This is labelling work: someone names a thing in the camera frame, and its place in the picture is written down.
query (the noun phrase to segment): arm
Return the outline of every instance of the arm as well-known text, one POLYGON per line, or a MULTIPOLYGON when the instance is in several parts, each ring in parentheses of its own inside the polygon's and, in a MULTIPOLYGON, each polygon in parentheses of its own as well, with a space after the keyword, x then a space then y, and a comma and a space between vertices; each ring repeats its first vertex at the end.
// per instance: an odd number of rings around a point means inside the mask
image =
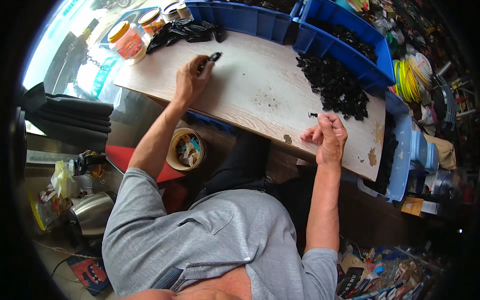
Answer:
POLYGON ((173 130, 180 117, 205 89, 212 74, 214 63, 209 61, 198 75, 198 66, 208 59, 207 55, 197 55, 177 71, 177 89, 172 102, 158 116, 133 152, 128 168, 139 168, 154 179, 162 171, 173 130))
POLYGON ((301 136, 304 141, 318 144, 318 167, 307 222, 304 254, 314 248, 329 248, 337 252, 340 244, 337 202, 347 130, 335 114, 320 114, 318 124, 301 136))

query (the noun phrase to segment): forearm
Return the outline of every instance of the forearm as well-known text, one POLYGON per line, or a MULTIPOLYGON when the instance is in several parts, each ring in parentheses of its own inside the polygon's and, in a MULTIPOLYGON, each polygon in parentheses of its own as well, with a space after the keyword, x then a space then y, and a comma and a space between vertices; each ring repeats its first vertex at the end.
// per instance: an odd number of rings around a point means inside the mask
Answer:
POLYGON ((308 215, 305 252, 312 248, 330 248, 338 251, 340 244, 338 237, 340 174, 340 166, 333 169, 322 166, 317 168, 308 215))
POLYGON ((128 167, 142 169, 156 180, 167 157, 173 130, 186 110, 181 101, 172 101, 138 143, 128 167))

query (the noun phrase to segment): beige bag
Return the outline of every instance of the beige bag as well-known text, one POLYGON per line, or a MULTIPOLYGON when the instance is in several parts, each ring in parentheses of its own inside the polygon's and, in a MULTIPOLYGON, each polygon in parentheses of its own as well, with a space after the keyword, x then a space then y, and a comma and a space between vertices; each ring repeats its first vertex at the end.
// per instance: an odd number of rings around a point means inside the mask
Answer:
POLYGON ((455 148, 453 147, 452 143, 439 139, 438 137, 430 136, 426 133, 424 133, 423 136, 425 136, 425 140, 427 140, 427 142, 435 143, 435 145, 437 145, 440 166, 447 170, 455 170, 456 157, 455 148))

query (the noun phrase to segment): table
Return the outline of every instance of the table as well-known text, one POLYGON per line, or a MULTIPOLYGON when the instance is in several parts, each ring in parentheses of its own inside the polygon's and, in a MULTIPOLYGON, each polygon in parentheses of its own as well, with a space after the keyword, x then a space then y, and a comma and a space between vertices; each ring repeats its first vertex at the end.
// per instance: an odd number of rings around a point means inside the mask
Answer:
MULTIPOLYGON (((171 101, 176 70, 195 54, 223 52, 208 86, 191 109, 244 128, 287 147, 315 155, 317 146, 301 134, 317 123, 310 112, 322 112, 320 96, 297 67, 297 53, 255 36, 227 31, 222 43, 180 41, 147 55, 135 65, 125 65, 114 81, 154 100, 171 101)), ((385 101, 368 95, 369 117, 343 120, 348 131, 342 166, 376 180, 384 138, 385 101)))

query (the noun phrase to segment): stainless steel kettle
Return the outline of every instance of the stainless steel kettle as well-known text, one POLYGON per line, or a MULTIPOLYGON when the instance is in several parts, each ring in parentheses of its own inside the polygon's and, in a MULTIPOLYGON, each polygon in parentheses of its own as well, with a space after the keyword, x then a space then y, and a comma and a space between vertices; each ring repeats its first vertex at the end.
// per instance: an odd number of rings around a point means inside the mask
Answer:
POLYGON ((68 217, 73 231, 88 238, 101 236, 105 232, 115 200, 115 193, 100 192, 89 195, 70 207, 68 217))

